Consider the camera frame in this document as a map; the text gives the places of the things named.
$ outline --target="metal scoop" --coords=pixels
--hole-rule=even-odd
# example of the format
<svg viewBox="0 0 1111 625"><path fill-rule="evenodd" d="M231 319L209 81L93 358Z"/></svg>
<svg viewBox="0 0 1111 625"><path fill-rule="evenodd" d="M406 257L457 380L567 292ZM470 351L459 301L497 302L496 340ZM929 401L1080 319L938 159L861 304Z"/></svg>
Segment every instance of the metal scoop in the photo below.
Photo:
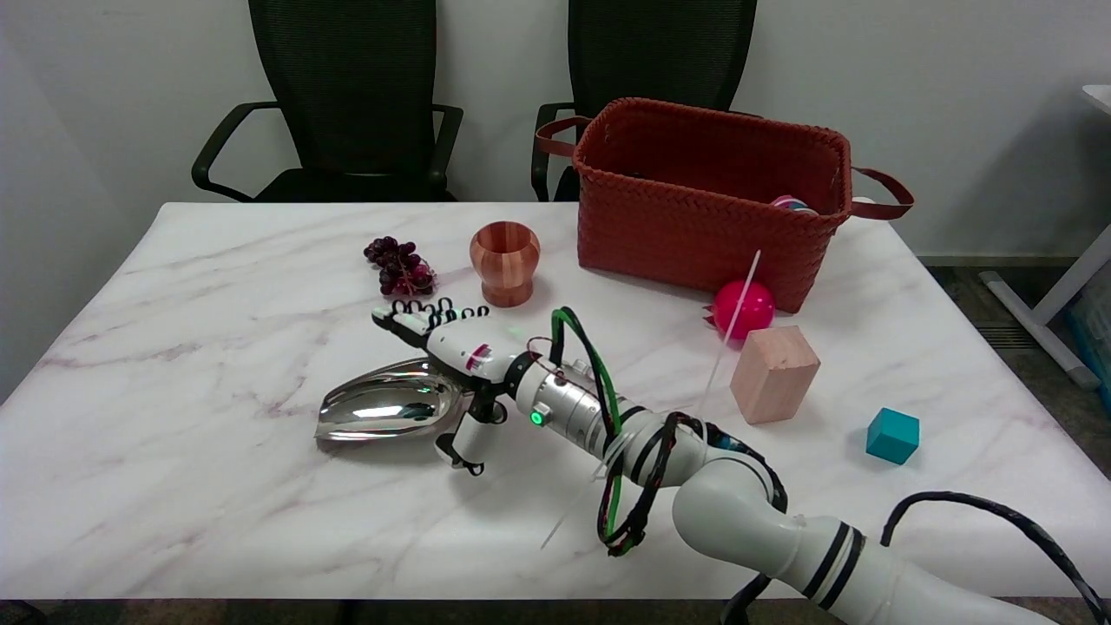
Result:
<svg viewBox="0 0 1111 625"><path fill-rule="evenodd" d="M462 414L463 391L427 359L361 375L324 396L317 438L370 441L442 431Z"/></svg>

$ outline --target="chair armrest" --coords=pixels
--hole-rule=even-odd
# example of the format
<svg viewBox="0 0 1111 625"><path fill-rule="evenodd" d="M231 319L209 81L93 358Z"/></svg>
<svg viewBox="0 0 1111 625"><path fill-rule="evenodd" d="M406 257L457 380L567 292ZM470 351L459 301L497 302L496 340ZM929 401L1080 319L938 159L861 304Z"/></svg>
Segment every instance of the chair armrest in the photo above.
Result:
<svg viewBox="0 0 1111 625"><path fill-rule="evenodd" d="M276 108L278 108L278 102L248 102L231 109L228 117L223 118L220 125L217 125L216 130L212 131L209 140L204 142L201 153L197 154L197 160L193 161L192 169L193 183L200 189L220 193L237 201L251 201L253 199L251 195L209 180L209 169L212 167L212 161L216 160L217 154L223 149L223 144L228 142L231 133L247 119L247 115L251 114L251 111Z"/></svg>
<svg viewBox="0 0 1111 625"><path fill-rule="evenodd" d="M443 119L440 121L440 133L436 137L436 144L432 145L432 160L428 165L428 181L433 188L446 191L448 189L448 161L451 160L451 150L456 147L459 125L463 122L463 109L432 104L432 110L442 112Z"/></svg>
<svg viewBox="0 0 1111 625"><path fill-rule="evenodd" d="M536 130L540 130L540 127L548 122L556 121L556 115L561 110L574 110L574 102L550 103L540 107L540 110L537 111ZM548 152L537 149L534 135L532 145L532 190L537 192L538 201L548 201Z"/></svg>

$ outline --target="black office chair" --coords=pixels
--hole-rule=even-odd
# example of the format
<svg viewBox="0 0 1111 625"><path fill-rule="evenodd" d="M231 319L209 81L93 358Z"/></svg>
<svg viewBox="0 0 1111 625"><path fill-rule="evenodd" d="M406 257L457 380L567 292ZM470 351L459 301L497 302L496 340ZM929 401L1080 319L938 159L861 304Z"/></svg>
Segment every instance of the black office chair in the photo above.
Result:
<svg viewBox="0 0 1111 625"><path fill-rule="evenodd" d="M432 103L436 0L250 0L276 102L239 104L204 143L193 182L239 201L443 201L462 109ZM301 169L254 198L209 180L236 127L281 109ZM439 138L432 111L443 113Z"/></svg>
<svg viewBox="0 0 1111 625"><path fill-rule="evenodd" d="M744 71L757 0L570 0L567 51L574 102L544 104L537 128L560 110L594 117L618 98L729 109ZM548 201L548 154L532 150L532 189ZM568 167L556 201L579 200Z"/></svg>

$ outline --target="white desk leg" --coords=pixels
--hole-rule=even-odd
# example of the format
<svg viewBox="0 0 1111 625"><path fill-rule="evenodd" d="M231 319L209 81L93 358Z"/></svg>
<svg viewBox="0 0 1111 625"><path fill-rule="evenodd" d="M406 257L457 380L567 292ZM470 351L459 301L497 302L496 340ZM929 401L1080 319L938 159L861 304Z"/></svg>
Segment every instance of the white desk leg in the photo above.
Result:
<svg viewBox="0 0 1111 625"><path fill-rule="evenodd" d="M1111 259L1111 225L1100 232L1095 241L1088 245L1084 253L1080 254L1072 266L1069 266L1069 270L1053 284L1053 288L1049 289L1045 296L1034 305L1034 322L1044 326L1053 317L1057 317L1058 312L1069 303L1073 295L1080 292L1080 289L1109 259Z"/></svg>
<svg viewBox="0 0 1111 625"><path fill-rule="evenodd" d="M1095 374L1085 367L1080 359L1077 359L1077 355L1065 347L1061 343L1061 340L1057 339L1057 335L1052 331L1034 320L1034 314L1030 310L1030 306L1022 301L1022 298L1011 286L1007 285L1007 282L1003 281L1003 278L999 276L999 273L984 271L980 273L980 279L983 280L983 283L988 284L991 292L995 293L995 296L1003 302L1003 305L1011 311L1011 315L1014 315L1014 319L1022 324L1022 327L1030 333L1030 336L1034 337L1034 341L1042 346L1042 350L1057 361L1057 364L1064 370L1064 373L1069 374L1069 377L1072 379L1072 382L1077 383L1077 386L1084 391L1095 391L1100 387L1100 379L1095 377Z"/></svg>

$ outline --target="basket handle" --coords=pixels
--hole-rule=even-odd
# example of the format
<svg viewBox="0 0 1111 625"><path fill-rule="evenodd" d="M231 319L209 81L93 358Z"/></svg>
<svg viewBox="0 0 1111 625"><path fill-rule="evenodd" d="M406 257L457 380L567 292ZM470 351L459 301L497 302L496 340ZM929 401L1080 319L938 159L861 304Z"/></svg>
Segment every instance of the basket handle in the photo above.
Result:
<svg viewBox="0 0 1111 625"><path fill-rule="evenodd" d="M853 167L853 171L858 171L868 175L872 180L875 180L883 188L894 195L899 203L869 203L863 201L852 202L852 214L855 216L863 216L864 219L899 219L907 211L914 208L914 195L903 185L902 182L895 180L893 177L874 169L864 169L863 167Z"/></svg>
<svg viewBox="0 0 1111 625"><path fill-rule="evenodd" d="M574 143L552 139L552 134L572 127L581 127L590 123L589 117L577 114L567 119L557 119L537 128L536 147L542 152L554 155L571 158L574 153Z"/></svg>

